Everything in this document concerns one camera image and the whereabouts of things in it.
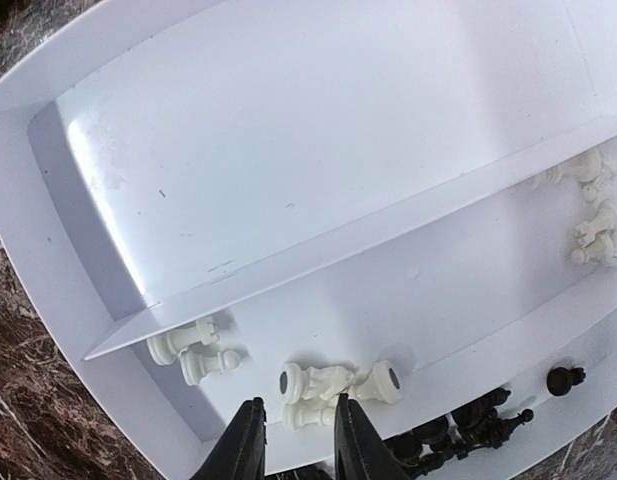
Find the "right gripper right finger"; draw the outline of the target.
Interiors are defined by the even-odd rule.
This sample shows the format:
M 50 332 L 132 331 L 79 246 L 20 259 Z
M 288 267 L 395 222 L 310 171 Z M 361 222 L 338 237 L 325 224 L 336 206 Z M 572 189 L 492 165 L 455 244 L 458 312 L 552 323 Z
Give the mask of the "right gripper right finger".
M 334 422 L 335 478 L 408 479 L 360 404 L 347 394 L 337 401 Z

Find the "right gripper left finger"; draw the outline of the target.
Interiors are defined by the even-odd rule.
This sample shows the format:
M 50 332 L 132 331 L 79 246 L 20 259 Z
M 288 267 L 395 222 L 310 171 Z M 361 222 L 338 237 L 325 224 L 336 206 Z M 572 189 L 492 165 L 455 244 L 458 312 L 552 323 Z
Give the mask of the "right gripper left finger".
M 246 400 L 191 476 L 194 480 L 265 478 L 266 411 L 260 397 Z

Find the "white plastic compartment tray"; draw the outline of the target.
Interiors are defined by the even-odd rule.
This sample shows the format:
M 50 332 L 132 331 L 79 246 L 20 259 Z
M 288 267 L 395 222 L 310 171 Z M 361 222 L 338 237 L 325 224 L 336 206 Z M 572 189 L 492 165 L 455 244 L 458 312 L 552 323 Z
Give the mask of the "white plastic compartment tray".
M 617 405 L 617 1 L 105 1 L 0 79 L 0 237 L 166 478 L 240 404 L 330 458 L 509 387 L 512 477 Z

